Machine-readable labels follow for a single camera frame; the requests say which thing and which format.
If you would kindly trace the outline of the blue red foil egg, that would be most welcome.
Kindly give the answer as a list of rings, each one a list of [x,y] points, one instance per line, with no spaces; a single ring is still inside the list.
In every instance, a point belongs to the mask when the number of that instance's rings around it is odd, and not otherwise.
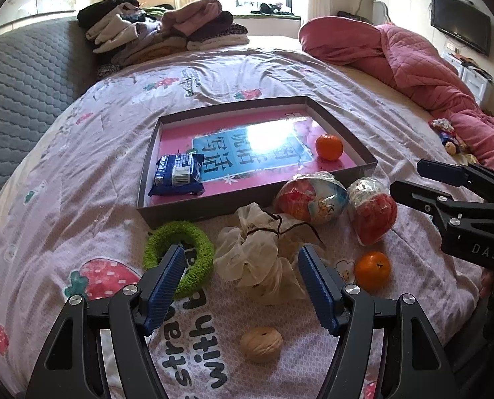
[[[333,174],[318,171],[287,181],[277,193],[274,206],[299,221],[318,225],[337,219],[349,201],[346,188]]]

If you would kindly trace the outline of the white drawer cabinet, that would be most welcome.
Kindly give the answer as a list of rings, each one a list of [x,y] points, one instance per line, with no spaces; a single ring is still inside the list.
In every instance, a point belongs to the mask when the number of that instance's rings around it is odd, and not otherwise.
[[[492,79],[489,74],[473,60],[460,54],[444,52],[442,57],[456,68],[459,78],[470,89],[480,108],[486,109],[492,87]]]

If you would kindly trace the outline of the pink quilted duvet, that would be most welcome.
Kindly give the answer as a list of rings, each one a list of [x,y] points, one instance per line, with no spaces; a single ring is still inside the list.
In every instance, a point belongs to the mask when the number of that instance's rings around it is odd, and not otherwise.
[[[351,66],[405,95],[434,118],[445,118],[480,163],[494,170],[494,116],[484,113],[457,70],[425,37],[392,24],[339,16],[315,18],[299,30],[302,50]]]

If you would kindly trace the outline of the black flat television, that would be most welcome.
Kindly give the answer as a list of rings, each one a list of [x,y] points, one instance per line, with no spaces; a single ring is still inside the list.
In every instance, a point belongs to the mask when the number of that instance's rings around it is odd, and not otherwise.
[[[464,0],[432,0],[431,25],[489,57],[490,17]]]

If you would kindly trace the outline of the orange mandarin in box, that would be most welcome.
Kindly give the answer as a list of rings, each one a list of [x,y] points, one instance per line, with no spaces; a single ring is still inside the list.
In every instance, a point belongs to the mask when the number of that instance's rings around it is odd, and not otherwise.
[[[336,161],[344,152],[340,138],[331,134],[322,134],[315,140],[315,150],[322,160]]]

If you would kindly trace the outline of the small toy figures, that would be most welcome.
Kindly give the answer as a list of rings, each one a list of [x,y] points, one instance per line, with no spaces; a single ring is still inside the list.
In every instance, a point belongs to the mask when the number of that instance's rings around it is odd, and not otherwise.
[[[451,122],[445,118],[433,119],[430,128],[440,138],[445,151],[461,165],[479,164],[479,160],[472,154],[468,145],[455,131]]]

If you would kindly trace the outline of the blue snack packet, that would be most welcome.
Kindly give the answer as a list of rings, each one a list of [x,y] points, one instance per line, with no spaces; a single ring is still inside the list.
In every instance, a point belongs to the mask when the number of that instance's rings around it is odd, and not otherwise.
[[[199,195],[205,191],[202,167],[205,156],[198,153],[176,153],[162,156],[157,162],[150,197]]]

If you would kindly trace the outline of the orange mandarin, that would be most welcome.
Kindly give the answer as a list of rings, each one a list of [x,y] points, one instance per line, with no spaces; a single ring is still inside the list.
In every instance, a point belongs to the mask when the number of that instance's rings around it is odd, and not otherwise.
[[[369,293],[375,293],[389,283],[391,265],[382,252],[370,251],[362,255],[354,267],[356,284]]]
[[[340,138],[331,134],[322,134],[315,140],[315,150],[322,160],[336,161],[344,152]]]

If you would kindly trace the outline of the cream chiffon scrunchie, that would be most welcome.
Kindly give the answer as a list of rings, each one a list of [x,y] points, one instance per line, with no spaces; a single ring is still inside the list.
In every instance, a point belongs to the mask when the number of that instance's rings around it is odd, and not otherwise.
[[[324,255],[325,245],[313,225],[251,203],[236,211],[234,225],[219,232],[214,271],[262,305],[304,300],[307,292],[298,255],[305,245]]]

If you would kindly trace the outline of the shallow grey cardboard box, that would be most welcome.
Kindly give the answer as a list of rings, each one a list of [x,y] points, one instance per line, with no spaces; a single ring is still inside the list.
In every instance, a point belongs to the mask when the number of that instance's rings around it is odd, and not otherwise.
[[[202,154],[203,193],[150,193],[163,156]],[[201,221],[255,202],[273,203],[293,176],[326,171],[344,186],[370,176],[377,160],[342,118],[305,96],[239,101],[158,119],[146,152],[137,209],[146,223]]]

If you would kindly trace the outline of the grey quilted headboard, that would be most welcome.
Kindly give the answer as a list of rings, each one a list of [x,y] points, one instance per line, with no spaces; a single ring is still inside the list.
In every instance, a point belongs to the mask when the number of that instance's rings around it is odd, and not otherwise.
[[[96,67],[71,18],[0,35],[0,191],[55,119],[95,83]]]

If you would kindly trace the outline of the beige walnut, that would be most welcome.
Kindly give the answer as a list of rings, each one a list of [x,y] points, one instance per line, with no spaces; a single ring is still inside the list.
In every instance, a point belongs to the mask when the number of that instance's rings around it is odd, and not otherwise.
[[[280,357],[283,337],[274,327],[254,327],[244,333],[240,340],[240,351],[247,360],[263,364]]]

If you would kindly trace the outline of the pile of folded clothes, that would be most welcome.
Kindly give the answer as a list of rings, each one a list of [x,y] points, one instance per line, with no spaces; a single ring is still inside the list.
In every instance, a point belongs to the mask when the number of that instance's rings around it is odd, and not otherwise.
[[[102,0],[77,14],[98,60],[98,78],[132,65],[185,51],[208,51],[249,43],[219,0],[195,0],[179,9],[140,7],[137,0]]]

